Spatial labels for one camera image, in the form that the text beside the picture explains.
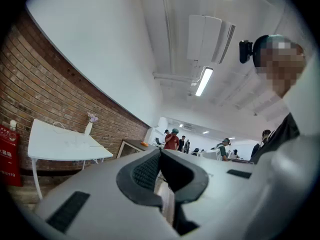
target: black rectangular strip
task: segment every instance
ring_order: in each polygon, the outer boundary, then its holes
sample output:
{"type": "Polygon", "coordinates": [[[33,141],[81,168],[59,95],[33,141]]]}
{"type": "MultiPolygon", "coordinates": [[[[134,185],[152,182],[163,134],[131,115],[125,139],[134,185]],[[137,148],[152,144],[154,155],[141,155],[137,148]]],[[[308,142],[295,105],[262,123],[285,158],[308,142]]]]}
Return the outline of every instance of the black rectangular strip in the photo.
{"type": "Polygon", "coordinates": [[[46,222],[65,233],[89,196],[90,194],[75,191],[46,222]]]}
{"type": "Polygon", "coordinates": [[[246,178],[246,179],[249,179],[252,174],[251,172],[246,172],[246,171],[241,171],[241,170],[233,170],[233,169],[228,170],[226,173],[232,174],[232,175],[235,175],[238,177],[246,178]]]}

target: person wearing green shirt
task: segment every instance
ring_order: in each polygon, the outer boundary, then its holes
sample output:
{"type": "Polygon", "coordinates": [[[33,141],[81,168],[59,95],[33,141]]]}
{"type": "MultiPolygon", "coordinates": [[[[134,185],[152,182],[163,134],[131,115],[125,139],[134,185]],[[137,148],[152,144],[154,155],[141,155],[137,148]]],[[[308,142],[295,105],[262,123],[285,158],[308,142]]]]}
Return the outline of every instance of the person wearing green shirt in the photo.
{"type": "Polygon", "coordinates": [[[220,149],[220,153],[222,156],[222,160],[227,161],[227,153],[226,153],[226,148],[225,146],[228,146],[230,144],[230,139],[225,138],[221,143],[219,143],[218,145],[216,145],[216,149],[220,149]]]}

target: white vase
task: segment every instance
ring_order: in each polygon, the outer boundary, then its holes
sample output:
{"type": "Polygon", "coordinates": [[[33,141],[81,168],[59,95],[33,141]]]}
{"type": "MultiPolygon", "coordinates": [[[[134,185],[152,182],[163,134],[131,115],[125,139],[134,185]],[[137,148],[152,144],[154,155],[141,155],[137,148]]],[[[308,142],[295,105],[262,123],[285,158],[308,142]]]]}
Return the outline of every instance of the white vase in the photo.
{"type": "Polygon", "coordinates": [[[92,122],[89,122],[88,125],[85,128],[84,136],[89,136],[89,134],[91,132],[91,128],[92,128],[92,122]]]}

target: red fire extinguisher cabinet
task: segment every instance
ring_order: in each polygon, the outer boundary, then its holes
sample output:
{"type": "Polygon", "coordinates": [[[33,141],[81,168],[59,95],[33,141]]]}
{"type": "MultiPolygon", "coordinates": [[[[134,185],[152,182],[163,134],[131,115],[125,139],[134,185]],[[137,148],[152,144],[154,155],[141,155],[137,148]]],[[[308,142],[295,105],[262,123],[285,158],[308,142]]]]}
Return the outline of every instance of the red fire extinguisher cabinet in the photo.
{"type": "Polygon", "coordinates": [[[9,129],[0,124],[0,180],[5,185],[22,187],[18,158],[19,134],[9,139],[9,129]]]}

